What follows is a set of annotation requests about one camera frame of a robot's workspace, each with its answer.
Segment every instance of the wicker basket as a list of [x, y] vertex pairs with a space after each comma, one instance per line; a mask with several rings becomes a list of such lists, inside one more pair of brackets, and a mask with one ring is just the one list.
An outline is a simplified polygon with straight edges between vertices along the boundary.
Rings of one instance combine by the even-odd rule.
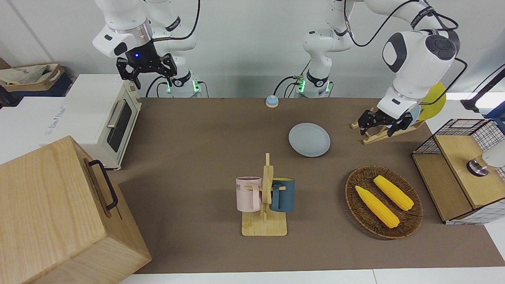
[[[382, 175], [400, 188], [412, 201], [414, 206], [408, 211], [400, 209], [374, 183], [373, 179]], [[375, 216], [361, 200], [355, 185], [359, 185], [373, 193], [399, 219], [398, 227], [390, 229]], [[355, 170], [345, 184], [345, 199], [356, 220], [367, 230], [386, 239], [401, 239], [417, 231], [423, 221], [423, 206], [414, 188], [399, 174], [378, 166], [366, 166]]]

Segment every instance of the pink mug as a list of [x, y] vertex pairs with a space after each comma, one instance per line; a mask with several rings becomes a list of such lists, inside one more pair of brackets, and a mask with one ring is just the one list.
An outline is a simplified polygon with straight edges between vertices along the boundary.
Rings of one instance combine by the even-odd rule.
[[259, 211], [261, 206], [261, 178], [243, 176], [235, 179], [237, 191], [237, 210], [241, 212]]

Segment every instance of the mug handle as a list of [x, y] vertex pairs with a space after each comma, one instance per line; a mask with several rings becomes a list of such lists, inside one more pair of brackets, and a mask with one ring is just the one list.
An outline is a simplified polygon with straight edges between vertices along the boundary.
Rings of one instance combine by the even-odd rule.
[[260, 196], [260, 187], [257, 184], [251, 184], [252, 186], [252, 209], [256, 210], [257, 208], [260, 208], [260, 201], [259, 198], [256, 198], [256, 196]]
[[274, 207], [275, 210], [280, 210], [280, 205], [281, 205], [281, 201], [280, 201], [280, 198], [279, 198], [279, 191], [280, 191], [280, 188], [281, 186], [278, 185], [278, 184], [274, 184], [273, 186], [273, 198], [272, 198], [272, 205]]

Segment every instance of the corn cob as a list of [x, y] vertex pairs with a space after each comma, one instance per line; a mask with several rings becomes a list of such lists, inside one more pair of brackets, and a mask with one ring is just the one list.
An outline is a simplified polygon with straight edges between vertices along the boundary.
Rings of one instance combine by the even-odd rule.
[[361, 200], [365, 202], [367, 207], [377, 216], [388, 228], [393, 229], [400, 224], [398, 217], [389, 210], [380, 200], [377, 199], [370, 191], [357, 186], [356, 191], [360, 195]]
[[398, 205], [400, 209], [407, 211], [414, 205], [414, 201], [412, 201], [410, 197], [382, 175], [378, 175], [374, 178], [374, 183], [389, 197], [389, 199]]

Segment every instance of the black metal handle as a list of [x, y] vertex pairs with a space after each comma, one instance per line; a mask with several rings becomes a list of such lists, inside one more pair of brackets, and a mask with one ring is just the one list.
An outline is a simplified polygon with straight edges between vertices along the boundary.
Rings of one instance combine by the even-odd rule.
[[116, 207], [118, 205], [118, 196], [116, 195], [116, 192], [114, 191], [114, 187], [112, 186], [111, 180], [109, 179], [109, 175], [107, 175], [107, 172], [105, 171], [105, 167], [100, 160], [93, 160], [93, 161], [89, 162], [88, 165], [90, 167], [94, 166], [94, 165], [99, 165], [100, 169], [102, 170], [102, 173], [104, 174], [105, 181], [107, 182], [107, 186], [109, 187], [109, 190], [111, 191], [111, 196], [112, 196], [112, 203], [105, 206], [105, 209], [110, 211], [111, 209], [113, 209], [114, 207]]

